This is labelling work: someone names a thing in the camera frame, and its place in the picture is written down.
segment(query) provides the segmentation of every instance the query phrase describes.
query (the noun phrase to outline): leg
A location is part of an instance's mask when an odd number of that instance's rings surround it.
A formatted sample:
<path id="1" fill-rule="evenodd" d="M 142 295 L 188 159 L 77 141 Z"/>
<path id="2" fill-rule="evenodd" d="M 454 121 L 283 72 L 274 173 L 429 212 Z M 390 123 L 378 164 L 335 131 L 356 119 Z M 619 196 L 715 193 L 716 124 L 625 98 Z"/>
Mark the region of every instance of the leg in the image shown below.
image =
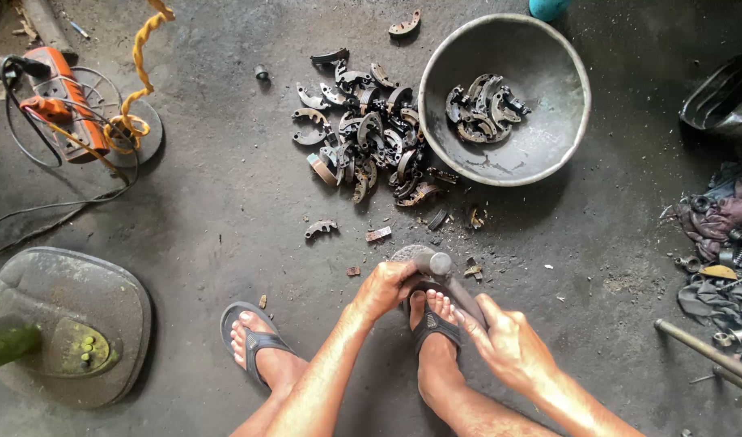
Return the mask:
<path id="1" fill-rule="evenodd" d="M 449 298 L 429 290 L 427 295 L 415 292 L 411 296 L 411 329 L 422 319 L 425 299 L 435 313 L 457 324 Z M 417 375 L 422 399 L 458 436 L 557 435 L 468 388 L 456 360 L 454 343 L 441 333 L 432 333 L 422 344 Z"/>
<path id="2" fill-rule="evenodd" d="M 236 363 L 246 369 L 247 366 L 244 363 L 244 339 L 246 337 L 244 327 L 248 327 L 255 332 L 273 332 L 269 325 L 255 313 L 244 311 L 239 315 L 239 319 L 238 322 L 234 322 L 234 329 L 230 333 L 233 338 L 233 350 L 236 352 L 233 358 Z M 271 395 L 258 411 L 253 413 L 246 422 L 242 423 L 231 434 L 231 437 L 258 437 L 263 435 L 271 420 L 287 399 L 290 390 L 307 368 L 308 363 L 289 352 L 267 348 L 261 349 L 255 355 L 255 364 L 258 365 L 258 371 L 261 373 L 263 380 L 271 387 Z"/>

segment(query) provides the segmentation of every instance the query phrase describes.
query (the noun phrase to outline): foot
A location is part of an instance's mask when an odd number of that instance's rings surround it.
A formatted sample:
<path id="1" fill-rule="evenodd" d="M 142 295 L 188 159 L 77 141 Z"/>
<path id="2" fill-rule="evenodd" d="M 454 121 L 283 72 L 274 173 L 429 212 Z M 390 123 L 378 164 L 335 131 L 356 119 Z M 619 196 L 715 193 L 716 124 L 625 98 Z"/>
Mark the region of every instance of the foot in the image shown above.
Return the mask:
<path id="1" fill-rule="evenodd" d="M 258 317 L 258 314 L 251 311 L 242 311 L 239 314 L 239 320 L 233 322 L 233 331 L 230 332 L 230 337 L 233 339 L 231 346 L 235 352 L 233 359 L 242 369 L 246 370 L 247 363 L 244 360 L 247 354 L 244 350 L 244 341 L 247 333 L 244 332 L 244 327 L 250 328 L 253 332 L 274 333 L 274 331 Z M 263 348 L 255 355 L 255 364 L 263 380 L 271 387 L 272 393 L 287 394 L 298 382 L 308 363 L 290 352 Z"/>
<path id="2" fill-rule="evenodd" d="M 428 301 L 430 309 L 442 319 L 457 324 L 455 306 L 449 301 L 449 297 L 434 290 L 428 290 L 427 293 L 417 291 L 411 295 L 409 301 L 411 305 L 409 324 L 413 331 L 424 317 L 425 300 Z M 417 378 L 420 394 L 428 404 L 435 387 L 442 387 L 444 382 L 465 382 L 463 374 L 457 368 L 457 345 L 443 333 L 434 332 L 424 339 L 420 349 Z"/>

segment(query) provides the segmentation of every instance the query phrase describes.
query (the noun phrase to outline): blue container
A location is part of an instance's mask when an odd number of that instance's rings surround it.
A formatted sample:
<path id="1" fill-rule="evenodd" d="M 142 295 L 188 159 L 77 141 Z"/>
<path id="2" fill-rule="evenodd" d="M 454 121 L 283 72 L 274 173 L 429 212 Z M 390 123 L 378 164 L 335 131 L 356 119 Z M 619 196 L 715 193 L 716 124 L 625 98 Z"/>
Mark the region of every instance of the blue container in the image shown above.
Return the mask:
<path id="1" fill-rule="evenodd" d="M 570 0 L 530 0 L 530 15 L 541 21 L 552 21 L 570 5 Z"/>

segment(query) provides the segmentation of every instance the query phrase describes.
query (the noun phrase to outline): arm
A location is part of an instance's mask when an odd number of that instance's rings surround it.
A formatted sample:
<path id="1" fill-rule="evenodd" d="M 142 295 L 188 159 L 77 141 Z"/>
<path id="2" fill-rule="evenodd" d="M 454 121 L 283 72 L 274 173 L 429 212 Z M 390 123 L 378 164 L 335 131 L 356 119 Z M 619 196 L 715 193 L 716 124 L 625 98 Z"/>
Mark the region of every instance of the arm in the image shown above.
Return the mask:
<path id="1" fill-rule="evenodd" d="M 293 387 L 266 435 L 333 435 L 352 367 L 374 322 L 406 298 L 403 281 L 417 271 L 413 262 L 380 263 Z"/>
<path id="2" fill-rule="evenodd" d="M 462 310 L 457 319 L 502 382 L 576 437 L 642 436 L 557 367 L 524 314 L 501 310 L 486 294 L 476 301 L 490 326 L 488 331 Z"/>

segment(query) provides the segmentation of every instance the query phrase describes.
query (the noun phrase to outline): concrete floor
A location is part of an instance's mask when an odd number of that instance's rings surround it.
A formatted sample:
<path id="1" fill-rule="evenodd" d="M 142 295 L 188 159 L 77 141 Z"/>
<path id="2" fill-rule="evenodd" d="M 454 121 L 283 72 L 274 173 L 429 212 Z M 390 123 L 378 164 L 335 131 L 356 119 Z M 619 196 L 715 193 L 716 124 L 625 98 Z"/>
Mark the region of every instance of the concrete floor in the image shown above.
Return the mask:
<path id="1" fill-rule="evenodd" d="M 446 225 L 441 247 L 456 259 L 476 257 L 486 280 L 471 289 L 525 312 L 561 368 L 600 402 L 647 435 L 684 428 L 697 436 L 742 435 L 742 392 L 714 381 L 687 384 L 708 374 L 710 363 L 681 344 L 665 346 L 652 327 L 665 317 L 703 338 L 714 332 L 677 306 L 683 275 L 666 253 L 688 254 L 692 246 L 657 216 L 682 193 L 701 191 L 724 154 L 724 146 L 698 145 L 681 132 L 677 111 L 705 75 L 742 53 L 742 0 L 574 0 L 555 26 L 587 67 L 593 108 L 573 159 L 537 184 L 466 183 L 410 210 L 396 208 L 384 184 L 369 202 L 352 205 L 351 190 L 322 184 L 289 140 L 289 115 L 300 107 L 295 82 L 315 86 L 323 77 L 308 55 L 348 47 L 353 68 L 379 62 L 416 86 L 432 51 L 459 25 L 488 13 L 527 13 L 526 2 L 171 6 L 177 21 L 145 49 L 157 90 L 148 100 L 167 132 L 163 153 L 124 197 L 29 244 L 89 253 L 141 280 L 156 312 L 149 362 L 124 402 L 93 412 L 34 401 L 0 384 L 0 435 L 225 435 L 264 399 L 220 341 L 227 303 L 257 302 L 266 293 L 283 337 L 310 358 L 374 264 L 433 238 L 416 217 L 445 205 L 462 217 L 472 203 L 486 205 L 487 224 L 476 232 Z M 415 43 L 391 43 L 387 27 L 418 6 Z M 85 41 L 67 27 L 81 65 L 108 74 L 124 93 L 140 87 L 129 51 L 152 14 L 146 2 L 59 0 L 55 7 L 93 36 Z M 0 55 L 26 49 L 24 36 L 10 35 L 18 27 L 0 6 Z M 261 62 L 270 89 L 251 73 Z M 0 103 L 0 215 L 114 185 L 99 163 L 40 170 L 12 143 L 3 114 Z M 463 195 L 466 187 L 473 189 Z M 53 214 L 7 221 L 0 243 Z M 304 215 L 310 223 L 335 218 L 341 231 L 305 244 Z M 366 229 L 383 225 L 392 225 L 394 238 L 367 244 Z M 1 256 L 0 266 L 12 254 Z M 355 264 L 363 275 L 348 278 L 345 269 Z M 405 317 L 386 315 L 357 361 L 337 435 L 449 435 L 417 393 L 411 349 Z M 465 345 L 460 365 L 477 390 L 558 429 L 498 382 L 473 346 Z"/>

